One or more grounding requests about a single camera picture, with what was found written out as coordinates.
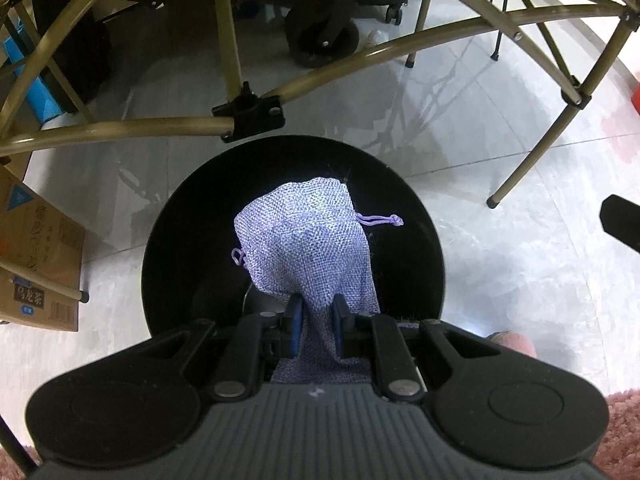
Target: black bracket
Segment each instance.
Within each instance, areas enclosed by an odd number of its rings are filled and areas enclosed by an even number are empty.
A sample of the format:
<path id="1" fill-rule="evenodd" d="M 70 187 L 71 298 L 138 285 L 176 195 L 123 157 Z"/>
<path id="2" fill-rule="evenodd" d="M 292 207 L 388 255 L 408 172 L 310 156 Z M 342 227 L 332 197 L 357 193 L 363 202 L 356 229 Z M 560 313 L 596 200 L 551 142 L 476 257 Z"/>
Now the black bracket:
<path id="1" fill-rule="evenodd" d="M 580 110 L 584 110 L 586 105 L 588 105 L 589 102 L 591 101 L 591 96 L 585 94 L 582 91 L 580 81 L 578 81 L 578 79 L 576 78 L 575 75 L 571 76 L 571 84 L 574 86 L 575 91 L 578 92 L 578 94 L 580 94 L 580 102 L 579 103 L 574 103 L 574 101 L 567 94 L 565 94 L 564 91 L 560 91 L 560 95 L 562 96 L 562 100 L 565 103 L 567 103 L 569 106 L 573 106 L 575 108 L 580 108 Z"/>
<path id="2" fill-rule="evenodd" d="M 633 12 L 628 7 L 620 15 L 620 21 L 630 28 L 633 32 L 637 32 L 640 28 L 640 12 Z"/>
<path id="3" fill-rule="evenodd" d="M 234 130 L 222 136 L 223 142 L 234 142 L 284 126 L 284 113 L 279 96 L 258 97 L 249 83 L 242 84 L 242 91 L 230 103 L 211 109 L 214 117 L 233 117 Z"/>
<path id="4" fill-rule="evenodd" d="M 387 399 L 419 402 L 424 397 L 422 380 L 396 320 L 384 314 L 354 314 L 341 294 L 334 296 L 331 313 L 338 357 L 373 356 L 374 383 Z"/>

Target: chair leg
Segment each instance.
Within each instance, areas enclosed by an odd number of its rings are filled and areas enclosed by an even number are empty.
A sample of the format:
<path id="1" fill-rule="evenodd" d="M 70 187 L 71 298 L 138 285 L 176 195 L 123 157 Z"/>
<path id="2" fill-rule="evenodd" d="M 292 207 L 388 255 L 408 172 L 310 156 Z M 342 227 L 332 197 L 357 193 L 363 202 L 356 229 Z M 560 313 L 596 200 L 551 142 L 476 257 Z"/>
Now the chair leg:
<path id="1" fill-rule="evenodd" d="M 507 7 L 509 6 L 509 0 L 502 0 L 502 12 L 506 12 Z M 494 61 L 498 61 L 498 56 L 500 55 L 500 42 L 502 41 L 502 31 L 498 31 L 498 37 L 495 40 L 495 49 L 494 53 L 491 54 L 491 59 Z"/>
<path id="2" fill-rule="evenodd" d="M 418 12 L 418 19 L 415 22 L 415 31 L 416 32 L 420 32 L 424 29 L 424 22 L 427 20 L 427 12 L 429 12 L 429 5 L 431 3 L 431 0 L 422 0 L 422 3 L 420 4 L 420 11 Z M 413 68 L 414 64 L 415 64 L 415 52 L 412 52 L 411 54 L 409 54 L 409 56 L 406 58 L 406 62 L 404 64 L 404 66 L 409 67 L 409 68 Z"/>
<path id="3" fill-rule="evenodd" d="M 527 155 L 516 170 L 511 173 L 504 184 L 502 184 L 498 190 L 487 199 L 486 204 L 489 208 L 495 208 L 507 193 L 510 192 L 520 180 L 522 180 L 529 170 L 533 168 L 535 163 L 540 160 L 540 157 L 545 154 L 546 150 L 556 142 L 556 139 L 560 137 L 562 132 L 564 132 L 581 108 L 586 106 L 591 99 L 593 91 L 609 71 L 611 65 L 613 65 L 613 62 L 616 60 L 616 57 L 625 45 L 631 32 L 632 29 L 624 22 L 624 20 L 621 20 L 595 65 L 593 65 L 593 68 L 584 79 L 584 82 L 577 88 L 577 91 L 582 96 L 581 105 L 567 105 L 564 110 L 562 110 L 562 113 L 554 121 L 546 134 L 538 141 L 529 155 Z"/>

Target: caster wheel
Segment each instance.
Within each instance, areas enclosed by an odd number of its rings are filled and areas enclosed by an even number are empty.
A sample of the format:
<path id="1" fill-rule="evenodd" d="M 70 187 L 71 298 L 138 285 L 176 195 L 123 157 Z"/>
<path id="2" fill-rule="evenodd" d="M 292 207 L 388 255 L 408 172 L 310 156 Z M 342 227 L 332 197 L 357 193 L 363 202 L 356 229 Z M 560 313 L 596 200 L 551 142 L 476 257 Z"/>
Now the caster wheel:
<path id="1" fill-rule="evenodd" d="M 386 8 L 385 23 L 391 22 L 394 25 L 400 25 L 400 23 L 402 22 L 402 9 L 400 7 L 389 5 Z"/>
<path id="2" fill-rule="evenodd" d="M 386 8 L 385 23 L 391 23 L 396 18 L 396 12 L 398 10 L 394 6 L 388 6 Z"/>
<path id="3" fill-rule="evenodd" d="M 311 23 L 308 27 L 298 30 L 295 34 L 287 34 L 289 53 L 295 62 L 305 68 L 320 68 L 334 61 L 350 56 L 358 48 L 360 32 L 352 21 L 338 33 L 331 46 L 319 44 L 318 37 L 324 30 L 326 21 Z"/>

